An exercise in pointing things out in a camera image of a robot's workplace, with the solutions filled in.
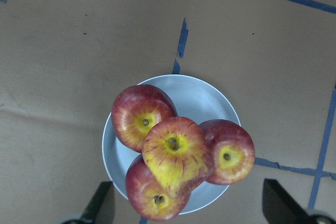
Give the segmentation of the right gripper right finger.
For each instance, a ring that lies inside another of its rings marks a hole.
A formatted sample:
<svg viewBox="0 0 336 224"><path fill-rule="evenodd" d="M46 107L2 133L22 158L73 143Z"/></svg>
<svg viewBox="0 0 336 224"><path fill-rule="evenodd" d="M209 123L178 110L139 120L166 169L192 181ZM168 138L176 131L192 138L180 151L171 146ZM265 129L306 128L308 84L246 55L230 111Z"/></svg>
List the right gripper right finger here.
<svg viewBox="0 0 336 224"><path fill-rule="evenodd" d="M264 179L262 211L268 223L315 223L276 179Z"/></svg>

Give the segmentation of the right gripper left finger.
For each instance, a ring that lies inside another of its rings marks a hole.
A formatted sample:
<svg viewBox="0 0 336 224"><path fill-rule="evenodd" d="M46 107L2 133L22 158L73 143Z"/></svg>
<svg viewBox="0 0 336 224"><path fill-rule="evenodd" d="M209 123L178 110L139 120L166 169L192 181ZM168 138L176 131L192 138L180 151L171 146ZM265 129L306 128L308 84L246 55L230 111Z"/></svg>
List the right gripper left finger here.
<svg viewBox="0 0 336 224"><path fill-rule="evenodd" d="M79 218L80 223L113 223L114 216L113 182L101 182Z"/></svg>

